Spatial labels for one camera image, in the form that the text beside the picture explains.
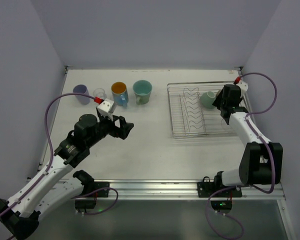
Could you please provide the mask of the clear plastic cup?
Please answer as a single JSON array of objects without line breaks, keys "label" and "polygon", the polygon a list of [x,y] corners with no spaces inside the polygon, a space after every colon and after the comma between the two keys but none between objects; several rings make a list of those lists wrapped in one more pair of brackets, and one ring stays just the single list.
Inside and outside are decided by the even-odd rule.
[{"label": "clear plastic cup", "polygon": [[96,88],[93,91],[93,96],[95,98],[100,98],[100,99],[103,99],[103,100],[107,98],[107,94],[106,94],[106,92],[103,88]]}]

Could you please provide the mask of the blue cup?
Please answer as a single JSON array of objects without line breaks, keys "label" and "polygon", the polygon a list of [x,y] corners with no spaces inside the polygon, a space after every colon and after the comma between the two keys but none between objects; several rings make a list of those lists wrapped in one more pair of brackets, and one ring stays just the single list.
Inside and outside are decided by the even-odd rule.
[{"label": "blue cup", "polygon": [[115,82],[111,86],[114,102],[121,107],[127,107],[129,102],[127,86],[123,82]]}]

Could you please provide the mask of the large green cup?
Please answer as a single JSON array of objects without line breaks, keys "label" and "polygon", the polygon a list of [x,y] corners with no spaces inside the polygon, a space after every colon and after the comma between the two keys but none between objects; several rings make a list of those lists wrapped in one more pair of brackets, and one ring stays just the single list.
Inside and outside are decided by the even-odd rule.
[{"label": "large green cup", "polygon": [[138,80],[132,86],[137,105],[145,105],[149,102],[153,90],[152,84],[147,80]]}]

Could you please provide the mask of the purple plastic cup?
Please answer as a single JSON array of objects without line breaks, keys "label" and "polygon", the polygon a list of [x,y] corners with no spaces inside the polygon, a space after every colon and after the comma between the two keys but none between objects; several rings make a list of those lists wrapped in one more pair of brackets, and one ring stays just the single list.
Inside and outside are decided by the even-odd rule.
[{"label": "purple plastic cup", "polygon": [[89,96],[89,91],[86,85],[76,85],[72,92],[78,94],[75,97],[82,105],[88,105],[90,103],[91,99],[87,97]]}]

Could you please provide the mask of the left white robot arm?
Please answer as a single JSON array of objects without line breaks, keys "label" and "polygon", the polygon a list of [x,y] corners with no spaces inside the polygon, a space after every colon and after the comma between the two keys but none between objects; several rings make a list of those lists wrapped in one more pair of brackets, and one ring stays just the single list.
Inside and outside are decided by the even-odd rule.
[{"label": "left white robot arm", "polygon": [[53,187],[90,155],[96,143],[106,136],[125,140],[133,127],[134,124],[126,122],[123,116],[82,115],[55,149],[48,164],[15,195],[9,199],[0,198],[0,222],[16,239],[25,240],[53,207],[70,198],[89,196],[88,185],[94,179],[83,170],[76,171],[75,180],[68,181],[65,187]]}]

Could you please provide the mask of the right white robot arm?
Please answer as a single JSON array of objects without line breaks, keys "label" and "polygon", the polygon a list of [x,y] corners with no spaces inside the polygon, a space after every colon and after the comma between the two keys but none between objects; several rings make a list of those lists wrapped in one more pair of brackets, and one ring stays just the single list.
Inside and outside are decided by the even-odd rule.
[{"label": "right white robot arm", "polygon": [[281,181],[283,146],[265,137],[252,122],[248,110],[240,106],[243,89],[226,84],[213,105],[239,136],[245,149],[237,168],[219,171],[214,177],[217,187],[271,185]]}]

